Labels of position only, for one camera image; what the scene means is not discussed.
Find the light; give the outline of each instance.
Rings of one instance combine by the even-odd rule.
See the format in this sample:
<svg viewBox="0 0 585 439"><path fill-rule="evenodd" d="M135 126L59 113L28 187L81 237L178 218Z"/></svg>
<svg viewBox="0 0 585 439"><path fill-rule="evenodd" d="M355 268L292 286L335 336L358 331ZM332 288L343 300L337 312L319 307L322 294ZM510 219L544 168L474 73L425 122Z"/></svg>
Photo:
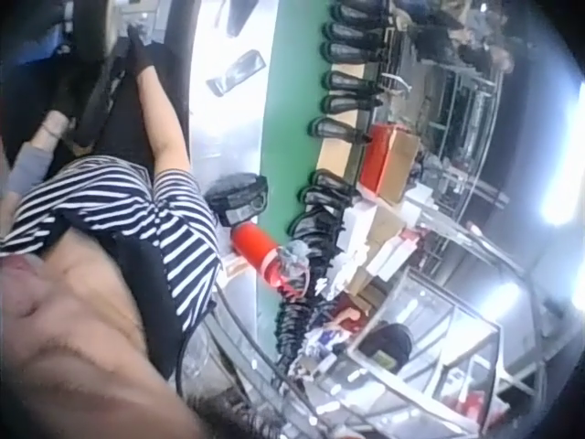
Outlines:
<svg viewBox="0 0 585 439"><path fill-rule="evenodd" d="M414 310L417 309L417 306L419 306L419 301L417 299L410 300L409 304L406 305L406 308L404 308L398 317L396 317L397 323L406 322Z"/></svg>
<svg viewBox="0 0 585 439"><path fill-rule="evenodd" d="M354 382L359 378L361 374L362 374L361 369L356 370L355 372L351 372L351 374L349 374L349 376L347 377L347 382Z"/></svg>
<svg viewBox="0 0 585 439"><path fill-rule="evenodd" d="M488 320L499 320L516 304L521 292L518 284L514 282L499 286L482 306L482 315Z"/></svg>
<svg viewBox="0 0 585 439"><path fill-rule="evenodd" d="M480 308L482 316L490 321L501 319L514 307L521 293L520 287L513 282L500 285L487 296ZM466 318L455 326L449 331L448 343L443 350L446 363L455 361L492 333L492 329L485 322L475 318Z"/></svg>
<svg viewBox="0 0 585 439"><path fill-rule="evenodd" d="M331 394L331 396L336 396L336 394L339 393L340 391L341 391L341 384L336 384L335 386L333 386L331 391L329 391L329 393Z"/></svg>
<svg viewBox="0 0 585 439"><path fill-rule="evenodd" d="M402 413L395 414L394 416L392 416L392 423L404 423L408 419L410 419L410 413L402 412Z"/></svg>
<svg viewBox="0 0 585 439"><path fill-rule="evenodd" d="M569 138L562 163L545 197L542 216L553 226L571 222L579 204L585 173L585 83L581 84L579 101L572 115Z"/></svg>
<svg viewBox="0 0 585 439"><path fill-rule="evenodd" d="M573 294L573 306L582 312L585 312L585 260L581 263L577 272L577 284Z"/></svg>
<svg viewBox="0 0 585 439"><path fill-rule="evenodd" d="M341 408L341 403L339 401L328 402L327 404L320 405L316 408L317 414L325 414L336 412Z"/></svg>
<svg viewBox="0 0 585 439"><path fill-rule="evenodd" d="M469 231L471 233L473 233L475 236L479 236L479 237L484 236L484 233L482 232L482 230L473 223L470 224Z"/></svg>
<svg viewBox="0 0 585 439"><path fill-rule="evenodd" d="M455 434L463 434L463 430L461 429L461 427L459 425L455 425L454 423L446 423L446 422L443 422L442 424L445 427L447 427L449 430L454 432Z"/></svg>

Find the black glove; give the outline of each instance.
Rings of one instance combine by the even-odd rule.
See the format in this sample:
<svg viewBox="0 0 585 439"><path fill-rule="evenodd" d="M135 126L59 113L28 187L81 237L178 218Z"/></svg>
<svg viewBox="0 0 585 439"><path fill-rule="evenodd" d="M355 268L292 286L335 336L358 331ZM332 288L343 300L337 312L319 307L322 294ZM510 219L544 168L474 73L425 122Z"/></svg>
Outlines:
<svg viewBox="0 0 585 439"><path fill-rule="evenodd" d="M130 49L128 52L129 68L135 76L140 75L145 69L154 65L153 61L140 38L140 32L134 26L128 26L128 38Z"/></svg>

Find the black and white striped top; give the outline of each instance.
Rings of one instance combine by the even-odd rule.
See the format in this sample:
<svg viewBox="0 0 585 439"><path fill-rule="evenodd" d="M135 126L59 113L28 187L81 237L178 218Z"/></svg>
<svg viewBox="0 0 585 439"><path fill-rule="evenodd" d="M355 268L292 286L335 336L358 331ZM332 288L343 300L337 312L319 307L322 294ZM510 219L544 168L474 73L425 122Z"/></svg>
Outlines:
<svg viewBox="0 0 585 439"><path fill-rule="evenodd" d="M0 257L40 254L70 227L104 242L105 247L108 240L116 241L116 248L123 243L129 264L132 252L140 252L134 249L152 249L160 259L166 293L185 332L205 310L218 275L215 224L190 174L169 170L152 185L140 166L93 156L67 166L22 199L11 233L0 241ZM142 271L146 276L152 270L152 266L138 267L133 273Z"/></svg>

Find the hair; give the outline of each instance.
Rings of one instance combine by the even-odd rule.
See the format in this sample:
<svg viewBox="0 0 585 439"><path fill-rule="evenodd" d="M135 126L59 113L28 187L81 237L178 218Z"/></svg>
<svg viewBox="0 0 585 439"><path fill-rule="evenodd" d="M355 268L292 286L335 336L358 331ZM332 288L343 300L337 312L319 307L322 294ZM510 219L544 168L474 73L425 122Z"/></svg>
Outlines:
<svg viewBox="0 0 585 439"><path fill-rule="evenodd" d="M191 398L187 406L207 429L209 437L216 439L279 439L282 429L241 404L235 408L221 395L213 399Z"/></svg>

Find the metal rod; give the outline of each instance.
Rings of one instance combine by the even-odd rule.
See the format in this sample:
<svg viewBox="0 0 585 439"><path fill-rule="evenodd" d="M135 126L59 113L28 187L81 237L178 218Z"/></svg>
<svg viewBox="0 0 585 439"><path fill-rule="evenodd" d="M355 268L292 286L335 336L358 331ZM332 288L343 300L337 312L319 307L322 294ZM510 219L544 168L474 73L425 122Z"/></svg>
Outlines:
<svg viewBox="0 0 585 439"><path fill-rule="evenodd" d="M236 326L238 327L239 331L242 333L242 335L246 338L246 340L248 341L248 343L251 344L251 346L254 348L254 350L256 350L256 352L258 353L258 355L260 356L260 358L262 359L262 361L264 361L268 367L271 369L271 371L283 382L285 382L287 384L287 386L289 386L289 388L291 389L292 393L294 393L294 396L296 396L299 401L301 401L309 410L309 412L311 412L311 414L313 416L315 416L317 419L319 419L319 415L317 414L316 409L313 407L313 405L311 404L311 402L307 399L307 397L305 395L303 395L294 384L292 384L288 377L286 375L284 375L284 373L282 373L281 370L279 370L276 366L274 366L274 364L272 364L271 359L264 353L264 351L262 350L262 348L258 345L258 343L256 343L256 340L253 339L253 337L250 335L250 333L248 332L248 330L246 329L246 327L243 325L243 323L241 322L241 320L239 319L238 315L234 312L234 310L232 309L231 305L228 303L228 299L225 296L225 293L223 292L223 290L221 288L219 288L217 286L218 289L218 296L219 299L221 300L221 303L225 306L226 311L228 311L229 316L231 317L231 319L234 321L234 323L236 324Z"/></svg>

